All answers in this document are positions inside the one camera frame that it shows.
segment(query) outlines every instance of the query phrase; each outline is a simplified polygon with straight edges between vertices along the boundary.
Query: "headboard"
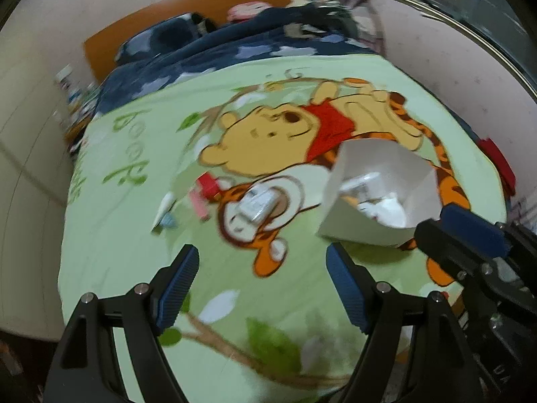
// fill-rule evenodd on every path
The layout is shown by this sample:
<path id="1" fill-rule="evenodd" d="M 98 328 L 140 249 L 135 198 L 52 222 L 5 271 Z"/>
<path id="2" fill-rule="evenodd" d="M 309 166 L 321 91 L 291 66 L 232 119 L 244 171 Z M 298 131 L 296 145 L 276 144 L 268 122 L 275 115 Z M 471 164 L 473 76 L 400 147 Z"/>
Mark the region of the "headboard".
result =
<path id="1" fill-rule="evenodd" d="M 185 12 L 199 12 L 217 24 L 226 22 L 227 11 L 248 1 L 266 1 L 273 6 L 285 6 L 290 0 L 162 0 L 144 7 L 110 24 L 84 42 L 84 52 L 93 75 L 99 83 L 115 68 L 114 57 L 123 42 L 136 33 Z"/>

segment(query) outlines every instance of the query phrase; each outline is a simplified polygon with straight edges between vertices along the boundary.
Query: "metal bolt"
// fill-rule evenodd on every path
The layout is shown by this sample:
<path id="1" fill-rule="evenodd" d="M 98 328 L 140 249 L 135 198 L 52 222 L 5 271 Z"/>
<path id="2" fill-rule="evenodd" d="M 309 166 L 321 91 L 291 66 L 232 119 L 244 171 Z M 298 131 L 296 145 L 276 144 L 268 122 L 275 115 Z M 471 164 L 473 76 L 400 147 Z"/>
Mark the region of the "metal bolt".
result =
<path id="1" fill-rule="evenodd" d="M 436 301 L 436 303 L 440 303 L 440 301 L 445 299 L 444 295 L 437 290 L 432 291 L 429 295 L 434 301 Z"/>
<path id="2" fill-rule="evenodd" d="M 95 294 L 93 294 L 92 292 L 87 292 L 84 295 L 82 295 L 82 297 L 80 297 L 80 301 L 82 303 L 88 304 L 91 300 L 93 300 L 94 297 L 95 297 Z"/>
<path id="3" fill-rule="evenodd" d="M 147 291 L 149 291 L 149 285 L 147 283 L 139 283 L 134 287 L 134 292 L 139 296 L 145 294 Z"/>
<path id="4" fill-rule="evenodd" d="M 489 263 L 485 262 L 481 265 L 481 272 L 485 274 L 485 276 L 490 276 L 490 274 L 492 274 L 493 272 L 492 266 Z"/>
<path id="5" fill-rule="evenodd" d="M 391 286 L 385 281 L 380 281 L 377 283 L 377 289 L 383 294 L 386 294 L 387 292 L 390 292 Z"/>
<path id="6" fill-rule="evenodd" d="M 490 316 L 490 325 L 493 329 L 496 329 L 497 327 L 503 325 L 503 320 L 501 319 L 501 315 L 498 314 L 498 312 L 493 313 Z"/>

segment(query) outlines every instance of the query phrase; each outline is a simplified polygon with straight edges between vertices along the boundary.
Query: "box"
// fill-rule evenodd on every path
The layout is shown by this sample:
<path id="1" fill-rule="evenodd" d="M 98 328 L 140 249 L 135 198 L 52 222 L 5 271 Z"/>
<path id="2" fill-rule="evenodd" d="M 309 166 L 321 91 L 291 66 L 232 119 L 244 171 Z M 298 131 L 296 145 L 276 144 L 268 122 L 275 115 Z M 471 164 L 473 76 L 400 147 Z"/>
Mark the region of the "box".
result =
<path id="1" fill-rule="evenodd" d="M 380 224 L 341 198 L 339 189 L 343 181 L 370 172 L 379 172 L 386 192 L 397 194 L 406 212 L 406 227 Z M 420 221 L 439 219 L 441 208 L 436 172 L 428 161 L 393 141 L 349 140 L 341 144 L 324 190 L 318 233 L 365 244 L 398 247 L 413 238 Z"/>

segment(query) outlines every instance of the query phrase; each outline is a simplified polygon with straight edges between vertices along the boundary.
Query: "pillow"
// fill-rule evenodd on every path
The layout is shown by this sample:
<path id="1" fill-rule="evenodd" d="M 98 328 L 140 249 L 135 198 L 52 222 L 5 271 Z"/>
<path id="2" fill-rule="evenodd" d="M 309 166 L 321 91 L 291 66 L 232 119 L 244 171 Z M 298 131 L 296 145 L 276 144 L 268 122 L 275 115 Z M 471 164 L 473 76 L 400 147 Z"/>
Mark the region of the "pillow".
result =
<path id="1" fill-rule="evenodd" d="M 121 66 L 129 62 L 156 57 L 178 50 L 216 29 L 213 21 L 204 18 L 199 13 L 175 16 L 123 42 L 114 60 L 117 66 Z"/>

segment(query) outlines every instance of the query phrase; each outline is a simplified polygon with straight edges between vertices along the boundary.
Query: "white box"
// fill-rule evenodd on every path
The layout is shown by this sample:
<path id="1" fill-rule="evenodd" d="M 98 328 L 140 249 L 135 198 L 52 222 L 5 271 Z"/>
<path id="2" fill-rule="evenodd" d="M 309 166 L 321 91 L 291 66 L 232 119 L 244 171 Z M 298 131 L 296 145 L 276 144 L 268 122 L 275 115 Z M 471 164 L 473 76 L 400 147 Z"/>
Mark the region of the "white box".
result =
<path id="1" fill-rule="evenodd" d="M 378 223 L 343 200 L 344 180 L 378 171 L 386 192 L 395 192 L 406 212 L 406 227 Z M 420 221 L 439 219 L 442 204 L 436 172 L 422 157 L 396 142 L 382 139 L 349 140 L 341 144 L 321 202 L 318 233 L 365 244 L 398 247 L 414 236 Z"/>

